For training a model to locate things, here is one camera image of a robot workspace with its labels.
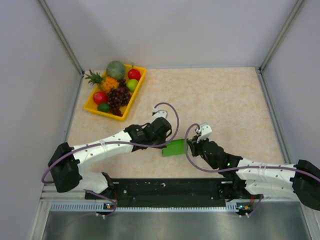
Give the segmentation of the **green paper box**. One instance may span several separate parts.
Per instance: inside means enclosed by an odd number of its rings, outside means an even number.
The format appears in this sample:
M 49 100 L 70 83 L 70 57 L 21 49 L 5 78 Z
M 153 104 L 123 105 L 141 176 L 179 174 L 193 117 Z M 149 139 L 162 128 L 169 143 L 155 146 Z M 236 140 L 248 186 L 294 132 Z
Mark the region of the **green paper box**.
M 176 139 L 169 142 L 162 149 L 162 157 L 179 156 L 185 154 L 184 139 Z

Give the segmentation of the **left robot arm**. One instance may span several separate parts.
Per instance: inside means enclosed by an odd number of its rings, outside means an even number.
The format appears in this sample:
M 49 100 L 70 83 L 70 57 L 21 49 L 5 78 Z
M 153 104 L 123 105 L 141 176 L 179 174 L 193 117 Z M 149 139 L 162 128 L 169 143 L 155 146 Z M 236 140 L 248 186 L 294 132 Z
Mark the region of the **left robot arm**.
M 102 198 L 109 198 L 114 191 L 109 175 L 91 172 L 87 168 L 119 154 L 153 146 L 160 148 L 171 133 L 171 124 L 164 117 L 158 117 L 151 123 L 132 124 L 117 134 L 89 144 L 69 146 L 67 142 L 61 143 L 48 163 L 55 188 L 59 193 L 73 189 L 89 190 Z

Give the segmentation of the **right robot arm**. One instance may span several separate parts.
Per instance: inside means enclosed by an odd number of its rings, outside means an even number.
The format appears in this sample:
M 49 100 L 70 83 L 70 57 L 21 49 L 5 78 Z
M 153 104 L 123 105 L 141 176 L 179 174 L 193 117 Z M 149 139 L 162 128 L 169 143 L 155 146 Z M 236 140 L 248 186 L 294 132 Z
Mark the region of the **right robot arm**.
M 307 160 L 296 164 L 269 164 L 226 153 L 214 141 L 186 140 L 185 155 L 201 157 L 210 169 L 196 169 L 218 173 L 232 181 L 233 192 L 239 198 L 247 195 L 278 196 L 297 199 L 313 210 L 320 209 L 320 170 Z

